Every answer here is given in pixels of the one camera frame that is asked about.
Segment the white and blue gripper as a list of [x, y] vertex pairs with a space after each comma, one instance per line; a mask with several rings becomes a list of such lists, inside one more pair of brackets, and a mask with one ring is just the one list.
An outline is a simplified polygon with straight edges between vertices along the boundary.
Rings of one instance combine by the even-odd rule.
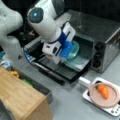
[[66, 22], [63, 28], [57, 26], [45, 40], [42, 52], [55, 64], [66, 60], [72, 51], [75, 34], [76, 31], [69, 22]]

